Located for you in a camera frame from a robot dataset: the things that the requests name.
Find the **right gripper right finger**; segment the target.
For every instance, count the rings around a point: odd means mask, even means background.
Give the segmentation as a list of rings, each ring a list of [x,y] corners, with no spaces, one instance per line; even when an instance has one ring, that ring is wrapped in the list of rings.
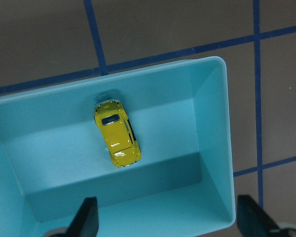
[[[243,237],[284,237],[284,232],[250,195],[239,195],[237,228]]]

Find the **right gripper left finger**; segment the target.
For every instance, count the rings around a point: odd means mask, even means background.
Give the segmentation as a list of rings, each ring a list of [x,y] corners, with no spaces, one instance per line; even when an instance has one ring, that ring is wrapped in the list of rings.
[[[66,237],[96,237],[99,230],[98,203],[96,197],[84,199],[73,221],[68,227]]]

